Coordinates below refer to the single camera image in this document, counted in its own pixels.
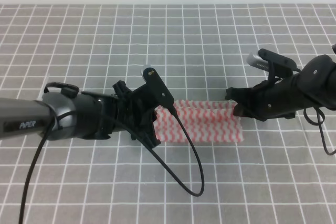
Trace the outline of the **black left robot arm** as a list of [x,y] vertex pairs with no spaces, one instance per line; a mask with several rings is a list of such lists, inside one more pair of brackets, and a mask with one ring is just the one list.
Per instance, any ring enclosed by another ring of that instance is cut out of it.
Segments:
[[46,84],[41,100],[1,99],[1,138],[50,131],[50,141],[68,138],[107,140],[113,132],[131,131],[132,140],[154,148],[155,108],[147,84],[131,91],[124,81],[111,95],[80,91],[72,84]]

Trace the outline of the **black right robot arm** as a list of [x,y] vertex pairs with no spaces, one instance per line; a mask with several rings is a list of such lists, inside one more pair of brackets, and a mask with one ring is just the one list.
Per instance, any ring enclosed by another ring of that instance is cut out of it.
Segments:
[[251,88],[226,90],[225,99],[236,102],[235,116],[266,121],[293,119],[308,108],[335,110],[335,62],[330,56],[316,56],[299,69],[292,59],[262,48],[247,62],[268,72],[268,78]]

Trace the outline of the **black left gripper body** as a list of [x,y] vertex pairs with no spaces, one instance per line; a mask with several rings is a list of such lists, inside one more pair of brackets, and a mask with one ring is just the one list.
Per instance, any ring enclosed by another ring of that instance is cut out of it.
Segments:
[[115,94],[113,101],[115,119],[127,126],[131,138],[142,141],[147,147],[156,147],[161,141],[156,137],[154,121],[157,119],[155,108],[159,106],[148,86],[143,84],[135,90],[130,90],[122,80],[113,85]]

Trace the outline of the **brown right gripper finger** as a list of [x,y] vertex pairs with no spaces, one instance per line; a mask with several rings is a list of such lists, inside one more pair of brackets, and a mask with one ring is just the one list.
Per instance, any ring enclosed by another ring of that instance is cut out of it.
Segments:
[[236,104],[234,107],[234,116],[249,116],[249,111],[241,104]]

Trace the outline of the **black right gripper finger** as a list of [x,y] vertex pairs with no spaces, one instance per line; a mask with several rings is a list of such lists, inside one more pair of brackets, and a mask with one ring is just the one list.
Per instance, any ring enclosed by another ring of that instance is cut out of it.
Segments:
[[252,88],[228,88],[225,92],[225,100],[245,101],[251,95]]

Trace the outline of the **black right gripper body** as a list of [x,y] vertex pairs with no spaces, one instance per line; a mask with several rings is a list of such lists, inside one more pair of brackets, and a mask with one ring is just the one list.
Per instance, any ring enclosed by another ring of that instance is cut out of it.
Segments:
[[249,111],[249,116],[240,117],[257,119],[259,121],[276,118],[293,119],[295,112],[285,112],[284,109],[276,112],[274,110],[276,106],[273,105],[274,101],[267,100],[265,96],[266,92],[274,88],[277,82],[281,82],[281,79],[276,78],[272,81],[262,81],[260,84],[252,87],[251,95],[248,100],[236,101],[237,104],[243,105]]

